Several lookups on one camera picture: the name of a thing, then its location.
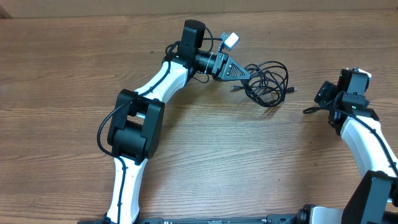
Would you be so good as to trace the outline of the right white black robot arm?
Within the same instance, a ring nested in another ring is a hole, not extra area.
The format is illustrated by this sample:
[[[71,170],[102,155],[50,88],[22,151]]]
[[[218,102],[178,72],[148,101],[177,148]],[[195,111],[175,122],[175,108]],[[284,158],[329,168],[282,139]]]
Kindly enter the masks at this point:
[[[372,75],[362,69],[342,69],[338,83],[325,82],[316,94],[319,110],[329,112],[328,122],[349,147],[361,181],[345,208],[313,206],[307,223],[397,223],[397,158],[382,134],[376,112],[365,92]]]

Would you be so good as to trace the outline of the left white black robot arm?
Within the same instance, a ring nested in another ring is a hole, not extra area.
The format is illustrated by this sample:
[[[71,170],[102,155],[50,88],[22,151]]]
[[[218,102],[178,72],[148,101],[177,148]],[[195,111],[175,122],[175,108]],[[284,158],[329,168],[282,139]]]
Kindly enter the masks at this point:
[[[113,157],[116,171],[110,208],[98,223],[137,223],[144,168],[160,142],[165,104],[176,92],[196,73],[221,82],[249,78],[227,53],[239,36],[223,33],[217,52],[205,52],[201,46],[209,31],[200,21],[186,20],[182,38],[166,47],[158,73],[135,91],[121,90],[114,109],[100,124],[97,144]]]

